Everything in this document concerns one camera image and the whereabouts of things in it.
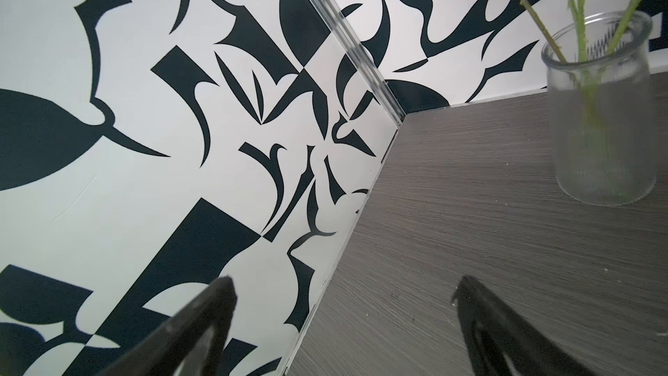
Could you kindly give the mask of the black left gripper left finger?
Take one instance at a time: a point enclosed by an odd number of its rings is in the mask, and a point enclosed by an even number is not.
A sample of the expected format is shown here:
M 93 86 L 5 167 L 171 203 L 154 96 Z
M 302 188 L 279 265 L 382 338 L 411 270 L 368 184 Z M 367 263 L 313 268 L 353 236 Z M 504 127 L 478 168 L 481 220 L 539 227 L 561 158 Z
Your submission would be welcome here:
M 238 302 L 233 280 L 217 278 L 101 375 L 214 375 Z

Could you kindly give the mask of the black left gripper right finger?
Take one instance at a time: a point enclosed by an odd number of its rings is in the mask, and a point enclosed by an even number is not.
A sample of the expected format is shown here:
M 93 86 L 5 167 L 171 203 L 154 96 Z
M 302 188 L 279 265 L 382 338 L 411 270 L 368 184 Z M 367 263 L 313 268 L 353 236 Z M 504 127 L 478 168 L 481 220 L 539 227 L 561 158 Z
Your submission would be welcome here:
M 476 375 L 593 375 L 470 275 L 452 295 Z

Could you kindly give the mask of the clear ribbed glass vase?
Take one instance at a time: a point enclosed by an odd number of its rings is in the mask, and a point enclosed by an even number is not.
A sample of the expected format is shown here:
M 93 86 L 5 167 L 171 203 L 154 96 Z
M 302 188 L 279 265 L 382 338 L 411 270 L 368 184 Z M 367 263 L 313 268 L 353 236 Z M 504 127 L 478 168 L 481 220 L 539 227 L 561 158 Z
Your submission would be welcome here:
M 614 43 L 622 17 L 620 11 L 586 17 L 584 50 L 569 25 L 554 36 L 557 50 L 545 45 L 541 52 L 556 181 L 590 205 L 627 205 L 656 183 L 652 19 L 635 12 Z

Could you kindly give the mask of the red artificial rose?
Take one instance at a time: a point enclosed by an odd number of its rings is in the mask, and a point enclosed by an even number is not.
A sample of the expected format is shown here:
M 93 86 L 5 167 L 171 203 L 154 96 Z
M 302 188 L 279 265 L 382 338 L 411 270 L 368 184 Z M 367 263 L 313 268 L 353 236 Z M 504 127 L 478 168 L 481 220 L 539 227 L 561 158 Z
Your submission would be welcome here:
M 544 40 L 546 40 L 546 46 L 548 52 L 552 52 L 553 56 L 557 58 L 559 63 L 561 64 L 568 63 L 568 60 L 565 57 L 564 53 L 562 52 L 560 45 L 558 44 L 555 37 L 551 35 L 546 25 L 539 17 L 539 14 L 533 8 L 532 3 L 529 0 L 518 0 L 518 1 L 519 4 L 524 8 L 524 10 L 529 14 L 530 18 L 532 19 L 532 22 L 534 22 L 536 27 L 539 29 Z M 579 22 L 579 17 L 582 14 L 582 10 L 579 10 L 579 7 L 576 5 L 576 0 L 566 0 L 566 2 L 567 2 L 567 8 L 570 10 L 572 14 L 573 22 L 574 23 Z

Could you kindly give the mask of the pink peony stem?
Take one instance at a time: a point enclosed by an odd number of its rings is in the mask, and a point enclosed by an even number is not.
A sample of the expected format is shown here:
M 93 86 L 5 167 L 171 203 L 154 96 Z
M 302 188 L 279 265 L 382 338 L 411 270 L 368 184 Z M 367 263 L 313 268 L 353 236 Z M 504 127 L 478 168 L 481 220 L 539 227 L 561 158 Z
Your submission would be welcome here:
M 629 0 L 610 25 L 610 34 L 601 46 L 598 57 L 603 63 L 593 74 L 594 87 L 629 77 L 636 77 L 648 70 L 648 38 L 652 20 L 638 11 L 642 0 Z

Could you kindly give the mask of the pink carnation spray stem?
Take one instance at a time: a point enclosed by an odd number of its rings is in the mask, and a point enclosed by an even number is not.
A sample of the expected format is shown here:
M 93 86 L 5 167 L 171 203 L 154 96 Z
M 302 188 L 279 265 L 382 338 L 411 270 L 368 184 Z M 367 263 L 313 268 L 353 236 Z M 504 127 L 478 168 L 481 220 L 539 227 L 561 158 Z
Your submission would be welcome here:
M 589 60 L 586 45 L 586 24 L 584 23 L 584 8 L 586 0 L 567 0 L 568 8 L 571 11 L 572 19 L 577 36 L 578 45 L 578 63 L 585 63 Z M 583 114 L 583 123 L 589 126 L 599 126 L 600 116 L 596 108 L 595 94 L 597 91 L 597 84 L 593 79 L 593 75 L 589 69 L 583 68 L 579 71 L 579 90 L 582 92 L 585 107 Z

